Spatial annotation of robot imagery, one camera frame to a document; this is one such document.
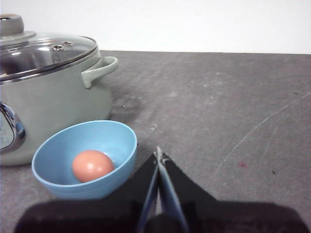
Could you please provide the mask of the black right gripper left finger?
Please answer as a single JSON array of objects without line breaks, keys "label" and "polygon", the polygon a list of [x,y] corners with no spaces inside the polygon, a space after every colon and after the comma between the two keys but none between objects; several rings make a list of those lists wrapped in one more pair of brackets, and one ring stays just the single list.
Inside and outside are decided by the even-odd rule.
[{"label": "black right gripper left finger", "polygon": [[33,205],[17,233],[136,233],[154,210],[157,162],[151,155],[121,187],[103,199],[54,200]]}]

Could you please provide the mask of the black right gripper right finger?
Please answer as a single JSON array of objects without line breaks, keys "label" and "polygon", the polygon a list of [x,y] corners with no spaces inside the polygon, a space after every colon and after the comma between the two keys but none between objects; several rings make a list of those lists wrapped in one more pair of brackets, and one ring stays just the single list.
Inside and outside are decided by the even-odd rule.
[{"label": "black right gripper right finger", "polygon": [[269,202],[220,201],[159,155],[164,211],[187,233],[308,233],[292,208]]}]

